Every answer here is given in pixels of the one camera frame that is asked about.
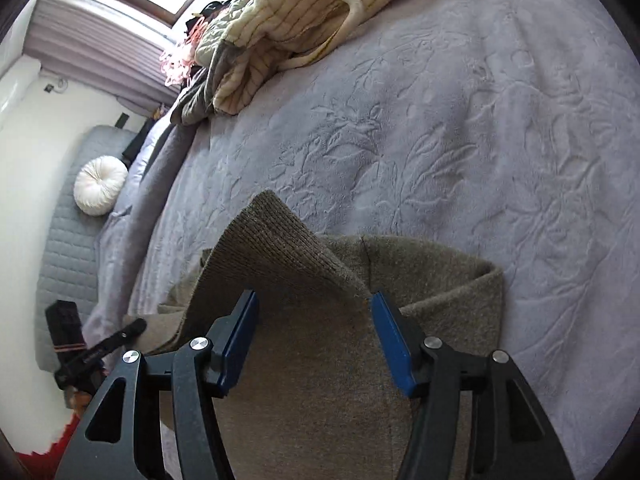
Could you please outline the cream striped quilted garment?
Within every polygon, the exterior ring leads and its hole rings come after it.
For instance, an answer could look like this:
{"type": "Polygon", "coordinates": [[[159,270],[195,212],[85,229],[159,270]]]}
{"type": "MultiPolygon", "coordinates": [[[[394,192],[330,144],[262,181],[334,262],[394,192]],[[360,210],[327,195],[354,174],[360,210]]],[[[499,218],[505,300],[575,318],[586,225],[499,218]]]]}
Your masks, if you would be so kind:
{"type": "Polygon", "coordinates": [[[322,60],[393,0],[232,0],[195,52],[202,68],[223,41],[241,50],[214,96],[214,114],[236,115],[275,73],[322,60]]]}

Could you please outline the brown knit sweater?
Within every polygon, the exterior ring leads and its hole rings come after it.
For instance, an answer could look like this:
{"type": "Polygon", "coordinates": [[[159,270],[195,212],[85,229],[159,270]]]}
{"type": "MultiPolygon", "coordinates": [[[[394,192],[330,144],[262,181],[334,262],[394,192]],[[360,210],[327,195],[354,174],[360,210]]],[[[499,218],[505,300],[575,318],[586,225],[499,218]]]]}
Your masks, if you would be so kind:
{"type": "Polygon", "coordinates": [[[216,402],[239,479],[391,479],[416,404],[395,387],[372,322],[382,292],[452,348],[497,347],[503,273],[430,240],[318,235],[273,192],[253,198],[146,319],[140,350],[176,350],[244,289],[259,320],[238,384],[216,402]]]}

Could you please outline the lavender embossed bed blanket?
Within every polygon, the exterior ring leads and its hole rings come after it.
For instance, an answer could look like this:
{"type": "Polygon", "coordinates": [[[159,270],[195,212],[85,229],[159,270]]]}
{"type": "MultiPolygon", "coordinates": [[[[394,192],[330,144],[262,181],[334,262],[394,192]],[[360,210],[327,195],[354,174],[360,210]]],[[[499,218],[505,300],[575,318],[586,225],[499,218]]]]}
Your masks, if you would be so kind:
{"type": "Polygon", "coordinates": [[[393,0],[239,114],[172,124],[104,231],[86,337],[155,313],[266,191],[314,234],[495,263],[497,347],[600,474],[639,408],[639,64],[599,0],[393,0]]]}

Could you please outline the white round cushion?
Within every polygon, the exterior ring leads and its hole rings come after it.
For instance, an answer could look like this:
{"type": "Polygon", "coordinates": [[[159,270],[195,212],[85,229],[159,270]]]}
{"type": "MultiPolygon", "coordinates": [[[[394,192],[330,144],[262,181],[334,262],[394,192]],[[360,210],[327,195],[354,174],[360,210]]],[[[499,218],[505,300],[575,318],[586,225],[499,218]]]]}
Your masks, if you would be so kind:
{"type": "Polygon", "coordinates": [[[89,160],[79,170],[73,186],[76,206],[90,217],[108,214],[125,185],[128,169],[115,156],[89,160]]]}

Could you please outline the purple pleated curtain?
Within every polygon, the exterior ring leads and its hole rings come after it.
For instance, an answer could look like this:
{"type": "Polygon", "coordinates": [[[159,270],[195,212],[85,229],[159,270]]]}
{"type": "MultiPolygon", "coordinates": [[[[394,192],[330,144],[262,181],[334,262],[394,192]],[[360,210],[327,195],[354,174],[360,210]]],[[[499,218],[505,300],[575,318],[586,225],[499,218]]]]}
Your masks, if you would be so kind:
{"type": "Polygon", "coordinates": [[[24,53],[49,72],[150,112],[178,94],[160,71],[167,46],[163,37],[96,1],[37,0],[24,53]]]}

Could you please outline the grey quilted headboard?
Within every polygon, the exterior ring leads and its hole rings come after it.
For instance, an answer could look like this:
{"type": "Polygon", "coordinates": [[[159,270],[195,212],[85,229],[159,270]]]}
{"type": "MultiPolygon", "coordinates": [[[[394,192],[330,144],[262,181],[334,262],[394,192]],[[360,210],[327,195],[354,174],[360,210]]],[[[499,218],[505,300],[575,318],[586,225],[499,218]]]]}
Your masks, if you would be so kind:
{"type": "Polygon", "coordinates": [[[112,126],[90,129],[76,148],[66,170],[58,201],[49,223],[35,296],[35,354],[40,370],[54,372],[58,358],[48,330],[46,309],[58,300],[76,304],[85,321],[98,301],[96,237],[105,218],[84,214],[74,200],[74,184],[87,162],[108,155],[119,158],[136,137],[130,130],[112,126]]]}

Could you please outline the pink red clothes pile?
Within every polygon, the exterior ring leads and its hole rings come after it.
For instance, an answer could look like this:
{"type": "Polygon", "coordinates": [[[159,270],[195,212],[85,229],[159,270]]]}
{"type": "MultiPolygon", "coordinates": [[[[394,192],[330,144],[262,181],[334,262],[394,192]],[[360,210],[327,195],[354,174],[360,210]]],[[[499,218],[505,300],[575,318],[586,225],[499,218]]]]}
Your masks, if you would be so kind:
{"type": "Polygon", "coordinates": [[[184,88],[200,70],[195,52],[211,21],[224,14],[231,0],[212,1],[186,21],[186,36],[175,46],[160,55],[160,73],[166,87],[184,88]]]}

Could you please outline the grey garment in pile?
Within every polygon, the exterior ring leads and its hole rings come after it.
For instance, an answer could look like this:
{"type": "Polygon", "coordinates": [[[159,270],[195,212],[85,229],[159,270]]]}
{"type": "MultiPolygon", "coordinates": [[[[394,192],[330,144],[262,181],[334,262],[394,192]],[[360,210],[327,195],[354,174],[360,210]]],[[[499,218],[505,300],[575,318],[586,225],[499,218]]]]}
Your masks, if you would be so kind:
{"type": "Polygon", "coordinates": [[[197,126],[214,114],[215,92],[240,52],[239,48],[227,41],[216,47],[209,64],[198,72],[190,87],[176,99],[170,114],[170,121],[174,125],[197,126]]]}

